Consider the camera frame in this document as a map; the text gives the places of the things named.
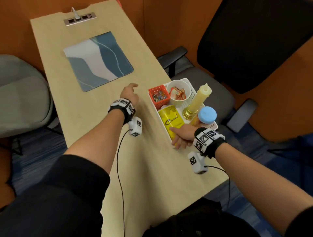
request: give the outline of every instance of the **white cup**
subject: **white cup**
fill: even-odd
[[[174,86],[176,86],[180,90],[182,90],[182,89],[185,90],[186,99],[184,99],[184,100],[175,100],[175,99],[170,98],[171,104],[175,105],[175,107],[180,107],[190,97],[191,89],[190,89],[190,86],[186,82],[181,81],[181,80],[174,80],[174,81],[171,81],[167,85],[167,88],[166,88],[167,92],[170,93],[171,88],[174,87]]]

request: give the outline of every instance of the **chair armrest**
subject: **chair armrest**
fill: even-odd
[[[183,57],[187,53],[187,49],[183,46],[179,46],[173,51],[159,57],[157,60],[163,67],[163,69],[168,68],[171,64],[175,63],[178,59]]]
[[[226,126],[236,133],[239,132],[248,122],[257,107],[258,104],[253,99],[247,99],[233,114],[231,119],[226,123]]]

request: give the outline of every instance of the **wristband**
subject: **wristband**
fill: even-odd
[[[216,149],[224,142],[226,142],[225,137],[217,131],[207,128],[198,128],[195,131],[193,145],[202,156],[208,156],[211,159],[215,157]]]
[[[133,118],[133,116],[136,112],[131,101],[128,99],[124,99],[124,98],[121,98],[121,99],[114,101],[111,104],[111,106],[109,107],[108,113],[114,109],[119,109],[123,112],[123,114],[124,114],[124,123],[123,124],[126,124],[129,121],[131,121],[131,119]]]

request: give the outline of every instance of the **black cable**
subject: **black cable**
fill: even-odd
[[[225,172],[225,174],[227,174],[227,176],[228,176],[228,202],[227,202],[227,209],[228,209],[228,207],[229,207],[229,202],[230,202],[230,177],[229,177],[228,173],[226,173],[225,170],[223,170],[223,169],[221,169],[221,168],[219,168],[219,167],[215,167],[215,166],[211,166],[211,165],[205,165],[204,167],[216,168],[216,169],[219,169],[219,170]]]
[[[125,237],[124,195],[123,195],[122,184],[121,184],[121,181],[120,181],[120,176],[119,176],[119,174],[118,174],[118,152],[120,151],[120,147],[121,147],[121,144],[122,144],[122,141],[123,141],[124,136],[122,137],[121,142],[120,142],[120,145],[118,146],[118,149],[117,149],[117,155],[116,155],[116,170],[117,170],[117,178],[118,178],[118,181],[119,181],[119,183],[120,183],[120,187],[121,187],[121,191],[122,191],[122,200],[123,200],[123,231],[124,231],[124,237]]]

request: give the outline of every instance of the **red mesh basket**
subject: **red mesh basket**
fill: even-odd
[[[150,98],[151,98],[151,100],[152,100],[152,102],[153,102],[153,104],[154,104],[154,106],[156,107],[157,110],[161,109],[161,107],[163,105],[167,104],[170,101],[170,95],[167,92],[167,90],[166,90],[164,85],[157,86],[155,88],[149,89],[148,91],[149,91]],[[166,95],[166,99],[163,99],[163,100],[160,100],[158,102],[155,102],[154,99],[153,99],[153,95],[158,93],[158,91],[162,91]]]

